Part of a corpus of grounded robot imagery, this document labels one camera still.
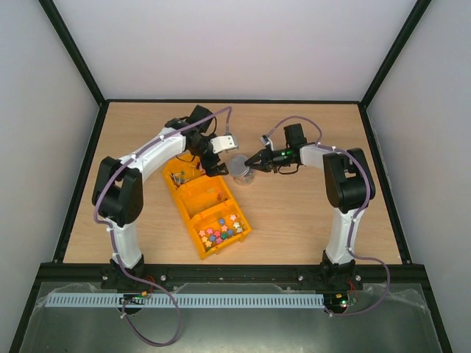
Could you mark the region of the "clear plastic jar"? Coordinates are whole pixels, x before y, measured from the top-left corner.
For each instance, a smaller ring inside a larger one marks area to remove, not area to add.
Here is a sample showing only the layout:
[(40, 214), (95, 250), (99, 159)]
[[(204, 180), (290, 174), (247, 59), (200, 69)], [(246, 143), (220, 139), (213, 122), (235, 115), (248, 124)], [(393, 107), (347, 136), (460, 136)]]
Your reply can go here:
[(248, 186), (255, 179), (255, 172), (249, 168), (241, 175), (233, 175), (233, 180), (237, 185)]

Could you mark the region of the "orange three-compartment bin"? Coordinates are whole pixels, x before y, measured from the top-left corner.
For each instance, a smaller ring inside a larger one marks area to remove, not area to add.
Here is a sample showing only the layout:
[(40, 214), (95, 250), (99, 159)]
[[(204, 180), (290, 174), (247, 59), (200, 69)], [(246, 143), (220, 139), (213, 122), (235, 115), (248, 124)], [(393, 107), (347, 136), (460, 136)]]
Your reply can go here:
[(222, 176), (207, 176), (199, 158), (185, 154), (162, 171), (186, 229), (204, 260), (237, 242), (252, 227)]

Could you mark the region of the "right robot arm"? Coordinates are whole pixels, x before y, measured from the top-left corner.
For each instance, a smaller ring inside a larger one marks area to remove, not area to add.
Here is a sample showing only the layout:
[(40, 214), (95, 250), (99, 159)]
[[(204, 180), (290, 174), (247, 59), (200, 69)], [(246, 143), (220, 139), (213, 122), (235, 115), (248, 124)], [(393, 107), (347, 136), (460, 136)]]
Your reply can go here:
[(345, 288), (355, 278), (355, 240), (359, 224), (370, 200), (375, 197), (375, 184), (360, 148), (348, 150), (309, 143), (301, 124), (284, 127), (286, 147), (275, 149), (271, 138), (264, 135), (263, 148), (244, 163), (265, 173), (279, 173), (295, 164), (323, 171), (327, 200), (334, 210), (330, 240), (322, 253), (319, 280), (325, 288)]

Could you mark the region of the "round metal lid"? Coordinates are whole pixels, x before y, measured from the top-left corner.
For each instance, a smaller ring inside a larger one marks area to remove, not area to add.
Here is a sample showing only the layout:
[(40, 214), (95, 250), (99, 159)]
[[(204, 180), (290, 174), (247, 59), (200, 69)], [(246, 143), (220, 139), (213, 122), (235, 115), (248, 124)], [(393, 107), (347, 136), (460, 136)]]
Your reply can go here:
[(245, 164), (247, 157), (242, 154), (235, 155), (228, 165), (228, 170), (233, 177), (242, 177), (247, 174), (249, 167)]

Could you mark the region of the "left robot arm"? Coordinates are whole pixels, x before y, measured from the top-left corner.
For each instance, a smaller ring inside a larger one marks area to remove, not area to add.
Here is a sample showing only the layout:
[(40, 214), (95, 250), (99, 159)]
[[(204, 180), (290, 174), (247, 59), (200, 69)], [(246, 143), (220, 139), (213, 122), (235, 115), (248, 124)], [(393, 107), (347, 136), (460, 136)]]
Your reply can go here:
[(93, 220), (104, 224), (112, 245), (111, 262), (133, 282), (157, 287), (141, 277), (144, 256), (138, 245), (136, 221), (144, 208), (144, 183), (171, 158), (189, 151), (198, 157), (208, 177), (227, 175), (227, 166), (220, 162), (219, 153), (235, 146), (220, 149), (200, 126), (210, 123), (222, 113), (230, 120), (232, 107), (225, 107), (204, 118), (188, 123), (182, 118), (167, 121), (164, 128), (138, 150), (118, 159), (104, 158), (92, 193)]

